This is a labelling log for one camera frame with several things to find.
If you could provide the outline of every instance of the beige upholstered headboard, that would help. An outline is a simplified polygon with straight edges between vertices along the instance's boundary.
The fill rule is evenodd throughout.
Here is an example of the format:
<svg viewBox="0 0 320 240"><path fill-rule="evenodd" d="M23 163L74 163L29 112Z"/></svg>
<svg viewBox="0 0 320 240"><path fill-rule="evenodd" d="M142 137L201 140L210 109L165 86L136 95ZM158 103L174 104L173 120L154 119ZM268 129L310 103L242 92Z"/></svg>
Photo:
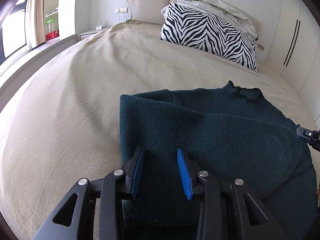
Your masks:
<svg viewBox="0 0 320 240"><path fill-rule="evenodd" d="M127 0L131 8L132 19L154 24L164 24L164 18L160 11L170 2L177 2L177 0ZM251 15L233 6L239 11L243 12L252 20L252 23L259 35L260 22Z"/></svg>

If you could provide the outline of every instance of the zebra print pillow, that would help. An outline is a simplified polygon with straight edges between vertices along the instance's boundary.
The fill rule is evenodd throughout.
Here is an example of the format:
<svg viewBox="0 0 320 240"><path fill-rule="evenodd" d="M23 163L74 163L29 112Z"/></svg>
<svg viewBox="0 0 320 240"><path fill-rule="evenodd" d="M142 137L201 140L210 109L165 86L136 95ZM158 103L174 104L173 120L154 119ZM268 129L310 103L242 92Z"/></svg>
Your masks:
<svg viewBox="0 0 320 240"><path fill-rule="evenodd" d="M258 72L252 37L205 11L170 3L161 40L211 52Z"/></svg>

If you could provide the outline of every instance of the silver screw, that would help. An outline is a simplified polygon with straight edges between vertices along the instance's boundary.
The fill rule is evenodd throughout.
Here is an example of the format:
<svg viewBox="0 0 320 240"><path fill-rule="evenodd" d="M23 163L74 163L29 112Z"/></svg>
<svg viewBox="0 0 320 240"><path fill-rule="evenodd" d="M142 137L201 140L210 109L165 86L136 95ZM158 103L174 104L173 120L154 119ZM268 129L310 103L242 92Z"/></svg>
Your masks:
<svg viewBox="0 0 320 240"><path fill-rule="evenodd" d="M115 170L115 171L113 172L113 174L114 174L115 176L120 176L120 175L123 174L123 170L121 170L121 169Z"/></svg>
<svg viewBox="0 0 320 240"><path fill-rule="evenodd" d="M200 177L206 177L209 175L209 173L207 171L200 171L199 175L200 175Z"/></svg>
<svg viewBox="0 0 320 240"><path fill-rule="evenodd" d="M78 184L83 186L83 185L87 184L87 182L88 182L88 180L83 178L83 179L79 179Z"/></svg>
<svg viewBox="0 0 320 240"><path fill-rule="evenodd" d="M236 180L235 180L235 183L236 183L237 185L239 185L239 186L241 186L241 185L244 184L244 182L243 182L242 179L236 179Z"/></svg>

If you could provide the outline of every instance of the triangular cutout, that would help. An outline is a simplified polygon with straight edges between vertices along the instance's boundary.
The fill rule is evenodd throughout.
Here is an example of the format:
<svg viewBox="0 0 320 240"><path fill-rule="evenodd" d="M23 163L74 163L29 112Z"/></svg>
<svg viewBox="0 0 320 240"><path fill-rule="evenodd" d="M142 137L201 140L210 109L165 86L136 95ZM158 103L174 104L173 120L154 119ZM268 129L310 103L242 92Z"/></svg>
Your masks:
<svg viewBox="0 0 320 240"><path fill-rule="evenodd" d="M260 208L256 205L256 203L252 200L250 195L244 194L244 202L247 207L250 225L256 226L267 222L267 218L262 213Z"/></svg>
<svg viewBox="0 0 320 240"><path fill-rule="evenodd" d="M77 194L72 194L70 198L62 206L62 208L58 211L58 213L55 215L52 222L66 227L70 226L77 198Z"/></svg>

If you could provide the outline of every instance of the wardrobe handle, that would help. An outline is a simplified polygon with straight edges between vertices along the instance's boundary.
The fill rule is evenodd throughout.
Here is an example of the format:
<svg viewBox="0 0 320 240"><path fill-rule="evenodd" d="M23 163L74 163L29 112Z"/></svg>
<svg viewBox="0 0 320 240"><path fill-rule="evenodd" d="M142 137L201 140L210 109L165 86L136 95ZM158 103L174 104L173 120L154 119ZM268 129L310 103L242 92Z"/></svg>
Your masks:
<svg viewBox="0 0 320 240"><path fill-rule="evenodd" d="M285 62L286 62L287 59L288 59L288 56L289 56L289 53L290 53L290 50L291 50L291 47L292 47L292 44L293 44L293 40L294 40L294 37L295 37L295 35L296 35L297 25L298 25L298 19L297 19L297 21L296 21L296 27L295 27L295 29L294 29L294 34L293 34L293 37L292 37L292 41L291 41L291 44L290 44L290 48L289 48L289 50L288 50L287 56L285 57L285 60L284 60L284 62L283 62L283 65L285 65Z"/></svg>
<svg viewBox="0 0 320 240"><path fill-rule="evenodd" d="M296 42L297 42L297 38L298 38L298 34L299 34L299 29L300 29L300 22L301 22L301 21L299 21L299 26L298 26L298 31L297 31L296 40L294 41L294 44L293 44L293 48L292 48L292 50L291 50L290 57L289 57L288 62L287 62L287 64L286 64L285 66L288 65L288 63L289 63L289 61L290 61L290 59L291 59L291 56L292 56L292 52L293 52L293 50L294 50L294 47L296 46Z"/></svg>

